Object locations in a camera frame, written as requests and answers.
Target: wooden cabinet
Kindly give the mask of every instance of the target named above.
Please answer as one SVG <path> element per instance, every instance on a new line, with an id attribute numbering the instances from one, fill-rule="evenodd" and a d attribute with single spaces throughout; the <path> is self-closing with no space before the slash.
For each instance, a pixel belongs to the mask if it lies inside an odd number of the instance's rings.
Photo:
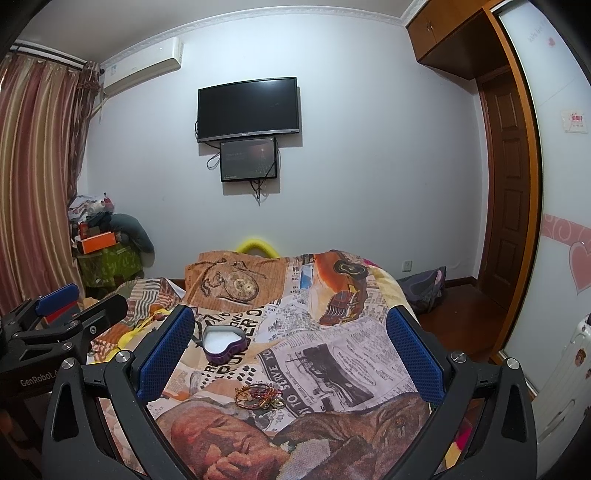
<path id="1" fill-rule="evenodd" d="M 429 11 L 424 8 L 408 25 L 408 34 L 417 60 L 423 58 L 437 43 L 428 14 Z"/>
<path id="2" fill-rule="evenodd" d="M 417 61 L 471 80 L 507 64 L 482 7 L 486 0 L 429 0 L 408 25 Z"/>
<path id="3" fill-rule="evenodd" d="M 417 60 L 474 15 L 486 0 L 430 0 L 408 25 Z"/>

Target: wooden floor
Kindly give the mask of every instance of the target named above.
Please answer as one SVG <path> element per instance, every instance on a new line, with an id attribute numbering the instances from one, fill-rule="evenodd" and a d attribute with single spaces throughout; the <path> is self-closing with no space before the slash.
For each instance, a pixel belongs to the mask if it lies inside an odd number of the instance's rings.
<path id="1" fill-rule="evenodd" d="M 462 350 L 477 362 L 491 354 L 506 311 L 472 285 L 446 288 L 443 302 L 418 320 L 448 350 Z"/>

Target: green bag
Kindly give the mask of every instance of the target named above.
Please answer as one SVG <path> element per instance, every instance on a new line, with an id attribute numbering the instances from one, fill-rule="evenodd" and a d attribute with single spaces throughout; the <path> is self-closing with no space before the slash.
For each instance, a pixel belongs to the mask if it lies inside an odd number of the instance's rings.
<path id="1" fill-rule="evenodd" d="M 139 253 L 131 245 L 115 244 L 77 259 L 82 283 L 91 288 L 115 288 L 142 270 Z"/>

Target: air conditioner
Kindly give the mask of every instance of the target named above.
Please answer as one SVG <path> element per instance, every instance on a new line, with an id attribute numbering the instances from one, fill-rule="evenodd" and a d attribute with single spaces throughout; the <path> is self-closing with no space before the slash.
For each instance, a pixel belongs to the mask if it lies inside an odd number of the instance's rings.
<path id="1" fill-rule="evenodd" d="M 178 37 L 132 53 L 105 69 L 105 93 L 113 96 L 146 80 L 178 70 L 182 59 L 183 43 Z"/>

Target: door frame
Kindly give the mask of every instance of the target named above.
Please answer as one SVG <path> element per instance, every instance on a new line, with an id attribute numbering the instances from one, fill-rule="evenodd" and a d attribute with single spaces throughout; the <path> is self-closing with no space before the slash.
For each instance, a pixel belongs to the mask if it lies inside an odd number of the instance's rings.
<path id="1" fill-rule="evenodd" d="M 486 215 L 486 232 L 485 232 L 485 241 L 484 241 L 484 248 L 482 251 L 482 261 L 480 262 L 480 270 L 478 272 L 478 282 L 482 281 L 482 272 L 484 263 L 483 261 L 488 256 L 488 250 L 490 247 L 491 241 L 491 230 L 492 230 L 492 208 L 493 208 L 493 200 L 494 200 L 494 164 L 493 164 L 493 155 L 492 155 L 492 143 L 491 143 L 491 130 L 488 121 L 488 111 L 486 109 L 486 101 L 484 99 L 484 95 L 482 92 L 482 83 L 487 80 L 491 80 L 494 77 L 507 72 L 508 70 L 511 71 L 513 77 L 515 79 L 515 83 L 517 84 L 517 92 L 519 94 L 519 102 L 521 103 L 521 108 L 523 109 L 524 118 L 525 118 L 525 131 L 527 134 L 527 143 L 529 148 L 529 160 L 530 160 L 530 208 L 528 211 L 528 222 L 527 222 L 527 233 L 525 236 L 525 249 L 523 253 L 523 259 L 521 261 L 521 268 L 519 269 L 519 277 L 517 279 L 517 284 L 515 285 L 515 292 L 513 293 L 513 298 L 511 299 L 511 303 L 509 304 L 509 309 L 507 310 L 507 314 L 505 316 L 505 320 L 503 321 L 503 325 L 501 327 L 501 331 L 495 341 L 492 353 L 491 353 L 491 360 L 494 361 L 496 364 L 503 363 L 503 357 L 499 354 L 499 351 L 505 346 L 511 331 L 513 330 L 513 326 L 517 321 L 517 317 L 519 315 L 519 311 L 521 310 L 521 306 L 523 304 L 523 300 L 525 299 L 525 294 L 527 293 L 527 287 L 530 282 L 531 271 L 534 266 L 535 261 L 535 253 L 538 247 L 538 240 L 540 237 L 540 223 L 541 223 L 541 216 L 542 216 L 542 165 L 541 165 L 541 148 L 540 148 L 540 136 L 538 133 L 538 126 L 536 123 L 536 117 L 533 107 L 533 102 L 530 96 L 530 90 L 527 86 L 527 81 L 525 80 L 525 75 L 521 69 L 521 64 L 517 59 L 517 55 L 513 51 L 511 43 L 507 39 L 505 34 L 505 30 L 503 29 L 501 23 L 497 19 L 497 17 L 491 12 L 491 8 L 493 8 L 496 4 L 499 3 L 499 0 L 492 0 L 488 4 L 483 7 L 483 10 L 488 17 L 489 21 L 491 22 L 497 36 L 499 37 L 499 41 L 505 51 L 505 55 L 507 56 L 507 60 L 509 62 L 508 68 L 501 67 L 501 69 L 495 70 L 486 74 L 477 79 L 478 84 L 478 91 L 480 94 L 480 101 L 482 103 L 482 109 L 485 117 L 485 129 L 486 129 L 486 144 L 488 148 L 488 168 L 489 168 L 489 189 L 488 189 L 488 209 Z"/>

